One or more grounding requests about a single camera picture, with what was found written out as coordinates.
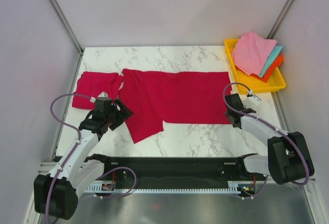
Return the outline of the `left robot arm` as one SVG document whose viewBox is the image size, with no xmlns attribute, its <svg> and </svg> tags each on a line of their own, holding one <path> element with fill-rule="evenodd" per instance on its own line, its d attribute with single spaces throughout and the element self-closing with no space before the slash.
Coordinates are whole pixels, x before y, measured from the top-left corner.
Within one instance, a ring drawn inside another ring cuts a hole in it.
<svg viewBox="0 0 329 224">
<path fill-rule="evenodd" d="M 123 102 L 116 98 L 91 97 L 94 108 L 78 127 L 77 138 L 59 162 L 46 174 L 39 174 L 33 183 L 35 211 L 44 214 L 46 223 L 59 219 L 69 220 L 79 198 L 98 179 L 109 179 L 113 167 L 103 158 L 87 159 L 90 151 L 108 130 L 115 130 L 133 115 Z"/>
</svg>

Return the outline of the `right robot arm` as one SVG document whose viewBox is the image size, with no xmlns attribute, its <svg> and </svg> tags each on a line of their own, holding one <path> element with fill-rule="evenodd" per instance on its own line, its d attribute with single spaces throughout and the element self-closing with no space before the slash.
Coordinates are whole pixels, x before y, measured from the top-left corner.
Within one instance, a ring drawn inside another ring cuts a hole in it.
<svg viewBox="0 0 329 224">
<path fill-rule="evenodd" d="M 226 95 L 227 119 L 234 128 L 244 130 L 267 146 L 267 156 L 250 154 L 235 167 L 240 179 L 248 179 L 254 173 L 270 176 L 277 184 L 305 185 L 315 173 L 315 168 L 300 132 L 290 133 L 261 119 L 257 112 L 246 108 L 239 94 Z"/>
</svg>

